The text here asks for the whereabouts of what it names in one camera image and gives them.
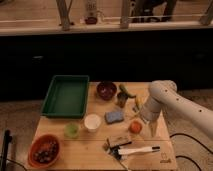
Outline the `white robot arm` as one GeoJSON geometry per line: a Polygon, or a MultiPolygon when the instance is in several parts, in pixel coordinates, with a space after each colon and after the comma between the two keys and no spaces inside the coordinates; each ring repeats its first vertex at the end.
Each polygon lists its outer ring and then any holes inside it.
{"type": "Polygon", "coordinates": [[[213,140],[213,111],[194,103],[177,93],[177,85],[171,80],[153,81],[148,86],[149,96],[139,115],[146,122],[155,122],[165,105],[178,111],[205,135],[213,140]]]}

